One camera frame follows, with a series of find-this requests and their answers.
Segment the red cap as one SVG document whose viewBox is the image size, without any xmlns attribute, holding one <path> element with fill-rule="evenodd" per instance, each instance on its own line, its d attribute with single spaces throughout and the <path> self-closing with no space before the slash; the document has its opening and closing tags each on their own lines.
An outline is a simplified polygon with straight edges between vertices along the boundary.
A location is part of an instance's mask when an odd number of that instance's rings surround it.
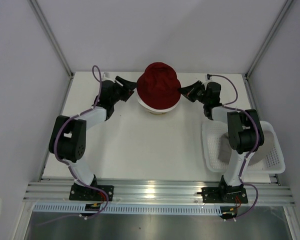
<svg viewBox="0 0 300 240">
<path fill-rule="evenodd" d="M 175 70 L 163 63 L 154 62 L 146 67 L 137 80 L 137 94 L 150 108 L 167 110 L 180 100 L 181 83 Z"/>
</svg>

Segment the grey bucket hat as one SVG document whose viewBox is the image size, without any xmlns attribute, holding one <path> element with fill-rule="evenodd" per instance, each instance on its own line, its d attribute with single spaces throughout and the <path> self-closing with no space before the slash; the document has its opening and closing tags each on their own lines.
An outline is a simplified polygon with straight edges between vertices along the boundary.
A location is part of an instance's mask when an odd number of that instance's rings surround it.
<svg viewBox="0 0 300 240">
<path fill-rule="evenodd" d="M 255 165 L 261 160 L 265 159 L 275 145 L 274 135 L 271 131 L 264 131 L 264 143 L 258 146 L 258 150 L 254 152 L 251 157 L 248 166 Z M 220 149 L 218 159 L 226 164 L 230 162 L 232 154 L 232 148 L 229 143 L 228 132 L 224 133 L 220 138 Z"/>
</svg>

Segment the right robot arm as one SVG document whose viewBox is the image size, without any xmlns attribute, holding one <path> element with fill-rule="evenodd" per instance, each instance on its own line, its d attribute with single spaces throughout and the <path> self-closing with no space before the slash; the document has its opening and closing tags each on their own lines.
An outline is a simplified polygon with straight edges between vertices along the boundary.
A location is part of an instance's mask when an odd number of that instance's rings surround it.
<svg viewBox="0 0 300 240">
<path fill-rule="evenodd" d="M 179 93 L 191 102 L 203 104 L 204 115 L 211 121 L 227 125 L 231 155 L 226 172 L 221 176 L 218 187 L 212 191 L 201 190 L 203 198 L 211 197 L 220 202 L 229 202 L 245 192 L 242 177 L 251 156 L 264 144 L 264 134 L 258 112 L 255 109 L 239 109 L 221 103 L 221 85 L 201 81 L 181 87 Z"/>
</svg>

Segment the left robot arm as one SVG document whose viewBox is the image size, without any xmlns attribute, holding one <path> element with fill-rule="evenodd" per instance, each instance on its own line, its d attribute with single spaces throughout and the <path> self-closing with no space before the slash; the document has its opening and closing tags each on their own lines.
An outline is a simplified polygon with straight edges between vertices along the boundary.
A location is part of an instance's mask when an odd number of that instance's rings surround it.
<svg viewBox="0 0 300 240">
<path fill-rule="evenodd" d="M 74 178 L 69 199 L 71 201 L 106 202 L 112 186 L 98 184 L 85 160 L 87 131 L 107 121 L 119 101 L 126 102 L 135 92 L 137 83 L 120 76 L 99 82 L 99 92 L 91 108 L 72 117 L 59 115 L 54 123 L 48 150 L 65 164 Z"/>
</svg>

